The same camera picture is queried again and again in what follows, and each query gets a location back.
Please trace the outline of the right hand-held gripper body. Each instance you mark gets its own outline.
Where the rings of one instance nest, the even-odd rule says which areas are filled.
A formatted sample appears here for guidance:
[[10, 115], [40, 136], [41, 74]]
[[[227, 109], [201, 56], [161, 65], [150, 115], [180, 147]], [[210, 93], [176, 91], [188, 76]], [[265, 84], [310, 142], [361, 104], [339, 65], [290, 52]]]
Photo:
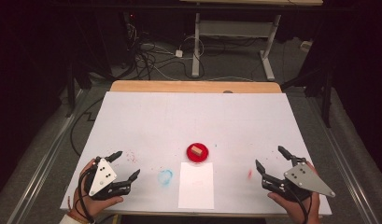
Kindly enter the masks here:
[[266, 176], [266, 188], [291, 202], [302, 202], [313, 192], [335, 197], [335, 192], [306, 164], [305, 158], [291, 159], [292, 168], [283, 179]]

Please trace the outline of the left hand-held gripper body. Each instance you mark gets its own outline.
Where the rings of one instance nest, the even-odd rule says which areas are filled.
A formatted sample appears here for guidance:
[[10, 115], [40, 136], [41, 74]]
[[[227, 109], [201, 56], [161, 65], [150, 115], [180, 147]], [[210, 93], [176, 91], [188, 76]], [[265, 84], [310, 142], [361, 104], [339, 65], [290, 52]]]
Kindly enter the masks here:
[[111, 162], [113, 159], [110, 157], [96, 158], [87, 174], [84, 190], [94, 200], [105, 200], [106, 196], [101, 195], [103, 189], [117, 178]]

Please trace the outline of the person's left hand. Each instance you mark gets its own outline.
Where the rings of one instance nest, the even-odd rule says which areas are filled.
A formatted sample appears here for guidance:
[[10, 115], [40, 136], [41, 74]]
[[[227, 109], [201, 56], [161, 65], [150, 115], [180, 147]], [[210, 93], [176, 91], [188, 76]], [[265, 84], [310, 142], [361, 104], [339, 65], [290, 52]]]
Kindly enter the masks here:
[[124, 199], [121, 196], [115, 196], [104, 201], [95, 201], [85, 192], [85, 177], [83, 176], [83, 174], [92, 167], [93, 163], [94, 159], [91, 159], [85, 165], [85, 167], [82, 169], [79, 175], [79, 178], [82, 180], [82, 182], [81, 185], [75, 190], [73, 197], [73, 206], [69, 212], [71, 216], [80, 219], [82, 222], [88, 222], [86, 213], [88, 213], [92, 218], [96, 218], [103, 210], [117, 203], [122, 203], [124, 201]]

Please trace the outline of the person's right hand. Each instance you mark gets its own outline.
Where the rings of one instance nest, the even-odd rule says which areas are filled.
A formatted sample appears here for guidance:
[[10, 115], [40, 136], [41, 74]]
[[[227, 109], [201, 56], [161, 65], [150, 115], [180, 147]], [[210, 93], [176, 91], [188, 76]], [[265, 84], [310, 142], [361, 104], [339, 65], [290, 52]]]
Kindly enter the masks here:
[[[287, 201], [274, 192], [269, 192], [267, 196], [279, 204], [287, 212], [289, 218], [293, 221], [294, 224], [304, 224], [304, 211], [298, 203]], [[318, 214], [320, 207], [319, 194], [314, 192], [312, 194], [312, 198], [307, 198], [303, 201], [303, 205], [306, 212], [308, 213], [307, 224], [321, 224]]]

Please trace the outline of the white sleeve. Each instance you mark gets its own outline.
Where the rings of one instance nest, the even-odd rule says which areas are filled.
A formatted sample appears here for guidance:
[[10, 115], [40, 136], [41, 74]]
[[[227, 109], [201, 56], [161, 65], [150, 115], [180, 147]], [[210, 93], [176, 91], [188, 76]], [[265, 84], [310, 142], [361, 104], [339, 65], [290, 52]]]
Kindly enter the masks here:
[[80, 224], [80, 223], [76, 221], [75, 219], [71, 218], [70, 216], [64, 215], [59, 224]]

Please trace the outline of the round red dish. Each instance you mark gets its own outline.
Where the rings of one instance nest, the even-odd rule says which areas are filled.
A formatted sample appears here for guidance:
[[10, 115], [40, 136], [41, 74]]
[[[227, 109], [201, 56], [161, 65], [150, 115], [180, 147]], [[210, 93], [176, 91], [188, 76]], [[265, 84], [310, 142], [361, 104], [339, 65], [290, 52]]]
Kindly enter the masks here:
[[202, 143], [192, 143], [187, 147], [188, 159], [195, 163], [204, 162], [209, 155], [209, 149]]

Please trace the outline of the white paper sheet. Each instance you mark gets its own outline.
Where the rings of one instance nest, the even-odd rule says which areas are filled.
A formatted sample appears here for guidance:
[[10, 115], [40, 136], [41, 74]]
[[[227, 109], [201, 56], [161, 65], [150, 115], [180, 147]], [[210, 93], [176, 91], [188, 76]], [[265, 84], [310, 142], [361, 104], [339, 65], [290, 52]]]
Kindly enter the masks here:
[[214, 168], [211, 162], [196, 165], [182, 162], [180, 168], [178, 207], [214, 209]]

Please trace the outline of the black metal stand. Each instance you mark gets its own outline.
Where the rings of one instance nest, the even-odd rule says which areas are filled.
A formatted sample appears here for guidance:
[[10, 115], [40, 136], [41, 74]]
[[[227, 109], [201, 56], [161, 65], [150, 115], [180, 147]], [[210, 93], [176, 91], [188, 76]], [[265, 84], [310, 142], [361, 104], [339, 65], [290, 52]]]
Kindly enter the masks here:
[[333, 66], [325, 63], [280, 85], [281, 90], [292, 86], [303, 86], [306, 97], [316, 97], [320, 94], [322, 97], [321, 118], [327, 128], [331, 127], [332, 70]]
[[92, 83], [89, 79], [89, 73], [83, 62], [71, 61], [66, 67], [66, 81], [67, 81], [67, 100], [68, 110], [66, 116], [69, 118], [76, 106], [76, 93], [75, 83], [77, 83], [82, 90], [89, 90]]

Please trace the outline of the large white board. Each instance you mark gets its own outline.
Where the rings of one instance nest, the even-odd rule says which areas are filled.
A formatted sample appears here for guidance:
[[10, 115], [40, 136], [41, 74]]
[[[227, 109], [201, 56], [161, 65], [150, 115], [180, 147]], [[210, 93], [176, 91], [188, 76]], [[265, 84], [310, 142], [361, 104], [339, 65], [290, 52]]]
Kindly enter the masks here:
[[[192, 143], [209, 149], [195, 163], [186, 155]], [[106, 93], [77, 168], [93, 158], [121, 151], [112, 166], [123, 181], [140, 174], [124, 203], [124, 214], [280, 216], [284, 209], [268, 198], [255, 160], [277, 178], [291, 168], [278, 152], [307, 158], [287, 96], [283, 93]], [[211, 162], [214, 209], [178, 207], [182, 162]]]

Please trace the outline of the wooden table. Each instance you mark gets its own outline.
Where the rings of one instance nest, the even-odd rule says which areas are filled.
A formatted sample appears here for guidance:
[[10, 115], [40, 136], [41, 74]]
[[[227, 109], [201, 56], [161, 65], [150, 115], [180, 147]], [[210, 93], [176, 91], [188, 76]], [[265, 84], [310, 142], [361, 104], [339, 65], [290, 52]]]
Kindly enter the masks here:
[[117, 80], [111, 91], [281, 93], [275, 82]]

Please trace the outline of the aluminium floor rail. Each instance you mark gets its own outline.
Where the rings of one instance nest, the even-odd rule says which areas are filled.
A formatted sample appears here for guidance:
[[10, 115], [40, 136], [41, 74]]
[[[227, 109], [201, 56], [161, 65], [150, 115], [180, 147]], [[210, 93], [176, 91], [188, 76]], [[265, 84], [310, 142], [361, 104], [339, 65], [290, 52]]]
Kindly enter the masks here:
[[375, 193], [375, 189], [382, 189], [382, 176], [356, 134], [353, 124], [340, 104], [331, 108], [326, 124], [322, 119], [319, 100], [309, 98], [308, 102], [329, 142], [328, 150], [335, 162], [334, 168], [346, 186], [345, 189], [335, 191], [337, 201], [341, 195], [349, 197], [349, 205], [341, 203], [339, 211], [348, 214], [347, 209], [355, 207], [361, 224], [382, 224], [379, 215], [381, 206]]
[[69, 130], [73, 127], [77, 113], [84, 103], [89, 91], [78, 90], [75, 97], [75, 104], [68, 104], [64, 114], [60, 118], [60, 125], [56, 129], [54, 138], [51, 140], [49, 147], [44, 152], [41, 158], [32, 156], [31, 161], [37, 162], [37, 167], [31, 175], [31, 178], [19, 198], [13, 212], [11, 213], [6, 224], [22, 224], [27, 218], [35, 200], [45, 184], [50, 170], [56, 161], [61, 150], [61, 144], [68, 135]]

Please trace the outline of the white metal desk frame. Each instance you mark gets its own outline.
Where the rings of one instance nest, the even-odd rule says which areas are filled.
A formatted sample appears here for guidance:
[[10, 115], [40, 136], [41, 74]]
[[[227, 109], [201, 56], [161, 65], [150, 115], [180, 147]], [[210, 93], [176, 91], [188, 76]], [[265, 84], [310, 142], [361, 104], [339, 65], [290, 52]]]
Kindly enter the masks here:
[[[285, 7], [320, 7], [323, 0], [181, 0], [183, 2], [192, 2], [197, 7], [206, 6], [206, 4], [218, 4], [219, 6], [225, 5], [240, 5], [242, 7], [278, 7], [284, 9]], [[192, 77], [200, 77], [201, 56], [204, 52], [205, 45], [202, 43], [200, 36], [225, 36], [225, 37], [252, 37], [252, 38], [266, 38], [266, 47], [259, 52], [260, 61], [264, 74], [268, 81], [274, 81], [275, 75], [273, 73], [271, 64], [269, 62], [269, 54], [276, 37], [281, 14], [276, 13], [272, 21], [235, 21], [228, 19], [226, 21], [220, 20], [202, 20], [201, 13], [195, 14], [194, 22], [194, 47], [192, 56]]]

